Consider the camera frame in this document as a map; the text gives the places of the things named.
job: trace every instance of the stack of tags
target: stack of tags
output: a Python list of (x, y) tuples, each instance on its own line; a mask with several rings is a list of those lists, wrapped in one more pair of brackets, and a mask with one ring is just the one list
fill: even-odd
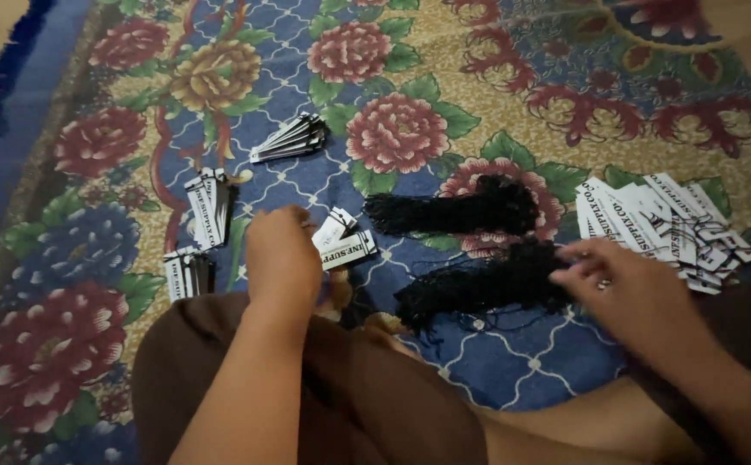
[(169, 299), (195, 297), (209, 293), (209, 257), (193, 247), (178, 249), (163, 256)]
[(668, 174), (647, 185), (614, 189), (598, 178), (577, 187), (583, 239), (603, 237), (678, 269), (693, 291), (718, 294), (723, 279), (751, 261), (751, 247), (714, 206), (701, 185), (678, 185)]
[(341, 208), (333, 207), (329, 216), (313, 235), (313, 244), (321, 252), (324, 271), (376, 253), (372, 232), (357, 232), (349, 237), (356, 219)]
[(323, 146), (327, 125), (318, 114), (302, 112), (267, 141), (252, 149), (249, 161), (260, 163), (285, 156), (301, 155)]
[(229, 186), (223, 168), (204, 168), (200, 176), (183, 185), (195, 212), (195, 242), (202, 250), (222, 246), (226, 241)]

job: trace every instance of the black thread bundle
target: black thread bundle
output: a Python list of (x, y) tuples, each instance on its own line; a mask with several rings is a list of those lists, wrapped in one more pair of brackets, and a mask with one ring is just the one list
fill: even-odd
[(476, 182), (475, 194), (458, 197), (371, 195), (364, 213), (379, 233), (388, 236), (482, 231), (521, 236), (536, 228), (539, 210), (522, 183), (491, 175)]
[(394, 294), (399, 302), (395, 314), (419, 334), (430, 329), (440, 313), (484, 317), (512, 303), (521, 304), (522, 310), (541, 306), (557, 313), (572, 299), (547, 277), (565, 268), (553, 242), (526, 239), (511, 244), (503, 259), (468, 260), (417, 277)]

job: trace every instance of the carpet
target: carpet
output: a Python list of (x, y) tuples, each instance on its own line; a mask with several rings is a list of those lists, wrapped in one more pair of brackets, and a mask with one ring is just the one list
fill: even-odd
[[(364, 196), (521, 180), (539, 238), (578, 238), (574, 187), (666, 171), (698, 180), (751, 242), (751, 76), (686, 0), (102, 0), (89, 12), (0, 232), (0, 461), (134, 463), (129, 376), (168, 306), (162, 255), (193, 244), (199, 166), (239, 183), (218, 292), (246, 289), (259, 209), (322, 221)], [(325, 150), (250, 164), (301, 111)], [(496, 234), (376, 235), (333, 274), (342, 324), (403, 333), (392, 293)], [(618, 347), (578, 309), (441, 318), (403, 340), (470, 401), (535, 409), (615, 377)]]

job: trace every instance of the blue rug border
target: blue rug border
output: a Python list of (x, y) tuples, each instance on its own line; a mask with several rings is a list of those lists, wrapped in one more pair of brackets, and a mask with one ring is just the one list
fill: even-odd
[(57, 0), (30, 0), (28, 10), (14, 24), (9, 42), (0, 52), (0, 136), (8, 131), (3, 115), (5, 99), (17, 86), (20, 73), (46, 25), (46, 16), (56, 4)]

